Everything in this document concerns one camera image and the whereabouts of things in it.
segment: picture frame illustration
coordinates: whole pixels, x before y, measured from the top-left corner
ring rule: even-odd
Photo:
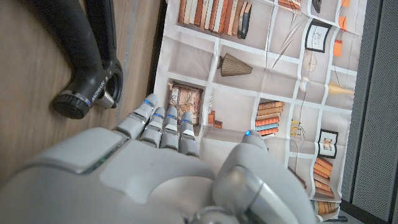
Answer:
[[[336,157],[336,142],[338,133],[321,129],[318,140],[318,157],[334,159]]]
[[[305,50],[325,53],[326,38],[331,29],[330,24],[313,20],[305,36]]]

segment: red book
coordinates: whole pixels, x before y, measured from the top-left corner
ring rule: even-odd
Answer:
[[[225,22],[224,22],[224,30],[220,31],[220,33],[224,33],[224,34],[228,35],[229,20],[231,20],[233,4],[234,4],[234,0],[228,0],[228,7],[226,8],[226,16],[225,16]]]
[[[187,4],[187,0],[180,0],[180,10],[178,12],[178,22],[184,22],[184,15],[185,15],[185,5]]]
[[[193,21],[193,23],[196,26],[200,26],[202,9],[203,9],[203,0],[198,0],[197,12],[195,13],[195,20]]]
[[[214,0],[213,9],[211,10],[211,15],[210,15],[210,24],[209,24],[210,31],[214,30],[214,23],[216,22],[216,15],[217,15],[217,7],[218,7],[218,0]]]
[[[271,128],[271,129],[259,131],[259,134],[263,136],[263,135],[266,135],[266,134],[274,134],[274,133],[277,133],[277,132],[278,132],[278,128]]]
[[[228,8],[229,0],[224,0],[223,10],[221,11],[221,19],[220,19],[220,27],[218,28],[218,33],[221,34],[224,32],[225,18],[226,18],[226,10]]]
[[[263,119],[263,120],[256,121],[256,127],[266,125],[266,124],[274,124],[274,123],[278,123],[278,122],[279,122],[279,118]]]

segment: stacked books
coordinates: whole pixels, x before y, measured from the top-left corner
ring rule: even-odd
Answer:
[[[278,5],[290,11],[300,10],[301,0],[278,0]]]
[[[180,0],[178,22],[245,39],[252,4],[243,0]]]
[[[284,105],[284,102],[279,101],[260,103],[255,125],[261,136],[278,132],[279,117]]]
[[[335,195],[331,191],[330,174],[333,164],[322,158],[317,158],[313,167],[313,181],[315,183],[315,192],[327,197],[334,198]]]
[[[338,203],[335,202],[311,201],[311,203],[316,215],[332,213],[338,208]]]

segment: black bicycle crank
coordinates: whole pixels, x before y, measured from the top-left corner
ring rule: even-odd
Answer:
[[[52,102],[60,114],[82,119],[93,106],[117,107],[123,71],[116,57],[112,0],[86,0],[86,14],[77,0],[30,0],[55,33],[72,64],[68,87]]]

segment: vase illustration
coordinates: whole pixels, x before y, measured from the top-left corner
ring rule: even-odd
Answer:
[[[225,54],[224,58],[219,58],[217,68],[221,68],[222,77],[247,75],[252,71],[252,67],[228,53]]]
[[[344,93],[350,94],[350,95],[354,94],[354,91],[346,90],[333,82],[330,82],[328,86],[329,86],[329,94],[330,95],[344,94]]]

